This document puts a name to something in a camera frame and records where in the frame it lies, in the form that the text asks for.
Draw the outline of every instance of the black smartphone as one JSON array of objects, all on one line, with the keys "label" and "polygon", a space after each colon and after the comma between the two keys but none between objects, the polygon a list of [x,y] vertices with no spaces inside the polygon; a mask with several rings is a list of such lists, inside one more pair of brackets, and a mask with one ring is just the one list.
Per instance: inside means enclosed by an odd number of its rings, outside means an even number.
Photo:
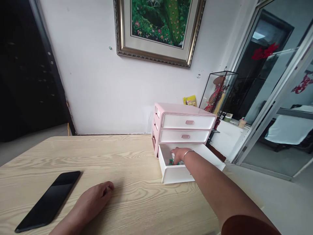
[{"label": "black smartphone", "polygon": [[80,171],[60,174],[17,226],[15,232],[20,233],[50,224],[80,174]]}]

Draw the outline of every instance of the right hand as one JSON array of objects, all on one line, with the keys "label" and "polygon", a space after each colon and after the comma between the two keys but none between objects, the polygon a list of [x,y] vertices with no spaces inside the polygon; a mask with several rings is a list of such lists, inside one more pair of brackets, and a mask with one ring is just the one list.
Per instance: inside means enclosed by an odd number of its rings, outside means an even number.
[{"label": "right hand", "polygon": [[174,153],[175,155],[173,165],[177,165],[177,163],[182,161],[183,156],[188,150],[191,150],[191,149],[190,148],[178,148],[178,147],[176,147],[175,149],[172,149],[171,152]]}]

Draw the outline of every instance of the silver bangle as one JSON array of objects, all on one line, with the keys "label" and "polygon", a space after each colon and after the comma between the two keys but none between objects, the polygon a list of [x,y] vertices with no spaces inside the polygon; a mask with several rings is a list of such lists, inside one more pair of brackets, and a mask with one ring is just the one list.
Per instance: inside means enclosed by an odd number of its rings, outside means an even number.
[{"label": "silver bangle", "polygon": [[190,150],[188,150],[187,152],[185,152],[185,154],[183,155],[183,161],[184,161],[185,155],[186,155],[187,153],[189,153],[189,152],[194,152],[194,150],[190,149]]}]

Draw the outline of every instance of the floor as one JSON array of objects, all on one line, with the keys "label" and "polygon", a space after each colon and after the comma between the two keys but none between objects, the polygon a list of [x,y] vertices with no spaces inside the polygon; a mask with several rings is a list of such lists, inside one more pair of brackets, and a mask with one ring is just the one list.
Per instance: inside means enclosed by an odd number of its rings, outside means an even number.
[{"label": "floor", "polygon": [[312,157],[313,154],[308,154],[293,147],[274,152],[273,147],[256,142],[245,158],[244,163],[292,177]]},{"label": "floor", "polygon": [[0,142],[0,166],[52,136],[67,136],[67,124],[31,133],[11,142]]},{"label": "floor", "polygon": [[[67,136],[67,125],[29,134],[9,143],[0,143],[0,165],[52,136]],[[260,198],[264,204],[264,213],[282,235],[313,233],[313,164],[293,183],[237,165],[230,164],[227,168]]]}]

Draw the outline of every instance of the wooden table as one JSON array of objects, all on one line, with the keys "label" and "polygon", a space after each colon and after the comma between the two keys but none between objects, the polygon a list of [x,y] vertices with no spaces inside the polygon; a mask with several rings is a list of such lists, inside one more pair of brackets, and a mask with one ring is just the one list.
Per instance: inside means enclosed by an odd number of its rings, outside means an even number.
[{"label": "wooden table", "polygon": [[[51,137],[0,167],[0,234],[14,229],[59,174],[82,171],[56,219],[23,234],[48,234],[89,187],[110,180],[116,189],[83,234],[208,234],[218,220],[195,182],[163,185],[150,135]],[[234,175],[224,173],[256,203]]]}]

